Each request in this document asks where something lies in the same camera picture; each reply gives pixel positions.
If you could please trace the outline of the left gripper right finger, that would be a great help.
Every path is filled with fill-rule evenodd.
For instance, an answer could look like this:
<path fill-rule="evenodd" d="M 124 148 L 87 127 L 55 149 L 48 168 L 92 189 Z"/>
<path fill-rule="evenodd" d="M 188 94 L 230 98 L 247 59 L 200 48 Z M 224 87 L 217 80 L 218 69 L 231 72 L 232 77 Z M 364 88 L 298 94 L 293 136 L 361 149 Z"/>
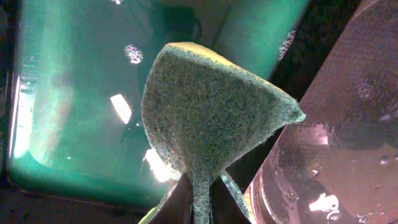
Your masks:
<path fill-rule="evenodd" d="M 250 224 L 251 222 L 238 207 L 227 186 L 221 180 L 211 185 L 211 209 L 214 224 Z"/>

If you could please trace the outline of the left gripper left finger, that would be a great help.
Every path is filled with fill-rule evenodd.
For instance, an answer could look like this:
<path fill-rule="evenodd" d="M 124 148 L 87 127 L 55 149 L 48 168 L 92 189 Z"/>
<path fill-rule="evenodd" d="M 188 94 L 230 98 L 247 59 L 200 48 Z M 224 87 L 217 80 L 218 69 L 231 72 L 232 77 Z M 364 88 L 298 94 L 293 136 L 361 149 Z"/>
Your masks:
<path fill-rule="evenodd" d="M 149 213 L 146 223 L 150 224 L 191 224 L 192 221 L 192 185 L 186 174 L 179 180 L 171 180 L 170 185 L 153 212 Z"/>

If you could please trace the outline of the yellow green sponge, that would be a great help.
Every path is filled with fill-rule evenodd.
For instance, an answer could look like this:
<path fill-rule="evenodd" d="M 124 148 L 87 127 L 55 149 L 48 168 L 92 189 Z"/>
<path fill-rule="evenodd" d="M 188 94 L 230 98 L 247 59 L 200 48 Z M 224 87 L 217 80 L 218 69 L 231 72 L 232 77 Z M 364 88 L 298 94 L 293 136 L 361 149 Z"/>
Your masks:
<path fill-rule="evenodd" d="M 171 42 L 146 80 L 141 116 L 151 148 L 193 188 L 195 223 L 210 222 L 210 186 L 305 113 L 289 94 L 193 42 Z"/>

